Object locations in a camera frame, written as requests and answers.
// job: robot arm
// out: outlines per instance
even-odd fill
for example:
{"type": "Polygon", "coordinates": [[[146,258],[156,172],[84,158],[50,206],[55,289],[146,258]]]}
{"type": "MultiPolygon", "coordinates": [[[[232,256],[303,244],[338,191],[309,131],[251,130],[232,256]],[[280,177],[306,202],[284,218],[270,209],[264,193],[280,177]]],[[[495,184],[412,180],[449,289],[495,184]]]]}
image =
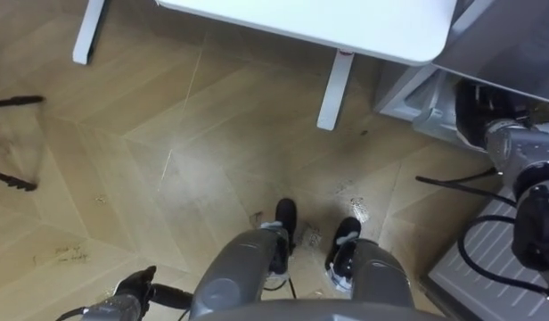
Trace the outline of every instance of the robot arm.
{"type": "Polygon", "coordinates": [[[526,268],[549,271],[549,133],[504,90],[462,81],[456,97],[459,136],[488,154],[516,199],[512,252],[526,268]]]}
{"type": "Polygon", "coordinates": [[[142,308],[132,295],[115,295],[85,310],[82,321],[139,321],[142,308]]]}

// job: black sneaker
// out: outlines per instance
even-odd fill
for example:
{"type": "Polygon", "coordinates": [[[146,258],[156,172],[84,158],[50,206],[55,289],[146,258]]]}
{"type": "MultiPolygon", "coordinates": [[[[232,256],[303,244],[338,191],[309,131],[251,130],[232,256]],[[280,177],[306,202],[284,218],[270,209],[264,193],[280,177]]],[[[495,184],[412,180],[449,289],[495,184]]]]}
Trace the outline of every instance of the black sneaker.
{"type": "Polygon", "coordinates": [[[289,254],[292,254],[295,247],[294,231],[296,230],[297,219],[296,203],[293,200],[283,198],[276,204],[274,220],[283,223],[283,228],[289,234],[289,254]]]}
{"type": "Polygon", "coordinates": [[[333,262],[336,257],[336,253],[340,250],[340,247],[349,240],[354,240],[360,237],[362,232],[362,224],[357,218],[344,218],[336,230],[336,234],[332,240],[332,248],[326,257],[324,267],[326,270],[330,270],[330,263],[333,262]]]}

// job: white table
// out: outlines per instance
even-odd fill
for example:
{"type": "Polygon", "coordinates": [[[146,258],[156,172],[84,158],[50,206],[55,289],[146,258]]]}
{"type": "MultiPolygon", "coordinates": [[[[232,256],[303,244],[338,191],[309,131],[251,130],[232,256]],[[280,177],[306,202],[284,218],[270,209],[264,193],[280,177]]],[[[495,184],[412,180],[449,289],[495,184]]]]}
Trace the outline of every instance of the white table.
{"type": "MultiPolygon", "coordinates": [[[[105,0],[88,0],[73,60],[87,64],[105,0]]],[[[164,7],[337,48],[317,126],[334,129],[354,54],[407,65],[437,57],[456,0],[158,0],[164,7]]]]}

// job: gray robot arm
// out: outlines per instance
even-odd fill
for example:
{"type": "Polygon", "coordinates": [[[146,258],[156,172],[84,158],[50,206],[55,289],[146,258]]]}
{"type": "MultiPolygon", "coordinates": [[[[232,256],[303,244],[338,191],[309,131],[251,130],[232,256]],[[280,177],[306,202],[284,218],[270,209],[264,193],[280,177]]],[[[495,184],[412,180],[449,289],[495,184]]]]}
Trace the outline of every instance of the gray robot arm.
{"type": "Polygon", "coordinates": [[[549,133],[498,119],[488,126],[485,138],[488,156],[517,201],[530,187],[549,185],[549,133]]]}
{"type": "Polygon", "coordinates": [[[139,321],[142,309],[132,295],[115,295],[85,310],[82,321],[139,321]]]}

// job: floor stain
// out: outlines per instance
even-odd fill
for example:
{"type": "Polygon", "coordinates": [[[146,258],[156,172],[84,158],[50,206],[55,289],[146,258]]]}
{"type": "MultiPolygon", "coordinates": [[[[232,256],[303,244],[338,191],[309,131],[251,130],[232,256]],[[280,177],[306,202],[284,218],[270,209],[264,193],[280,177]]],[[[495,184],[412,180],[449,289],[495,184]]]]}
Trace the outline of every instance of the floor stain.
{"type": "Polygon", "coordinates": [[[98,197],[96,197],[94,200],[97,203],[104,205],[106,204],[106,195],[98,195],[98,197]]]}
{"type": "Polygon", "coordinates": [[[317,249],[322,241],[322,233],[318,227],[306,223],[295,239],[298,246],[317,249]]]}
{"type": "Polygon", "coordinates": [[[370,211],[365,206],[363,197],[355,197],[349,200],[349,205],[352,214],[360,223],[364,223],[370,219],[370,211]]]}
{"type": "Polygon", "coordinates": [[[100,294],[96,296],[96,302],[100,302],[103,300],[106,300],[110,298],[112,295],[114,295],[114,292],[116,291],[116,286],[113,286],[111,288],[108,288],[104,291],[102,291],[100,294]]]}
{"type": "Polygon", "coordinates": [[[342,193],[345,190],[347,190],[350,186],[352,186],[353,184],[354,184],[354,181],[351,180],[351,179],[347,180],[346,182],[339,183],[338,186],[336,187],[336,191],[334,193],[335,194],[342,193]]]}
{"type": "Polygon", "coordinates": [[[87,263],[90,260],[90,256],[86,253],[80,245],[72,247],[61,247],[57,248],[55,251],[56,254],[63,254],[62,258],[59,258],[58,261],[61,263],[87,263]]]}
{"type": "Polygon", "coordinates": [[[258,211],[257,213],[249,216],[249,223],[253,228],[259,228],[263,220],[263,212],[258,211]]]}
{"type": "Polygon", "coordinates": [[[304,299],[324,299],[327,297],[328,295],[322,289],[318,289],[304,296],[304,299]]]}

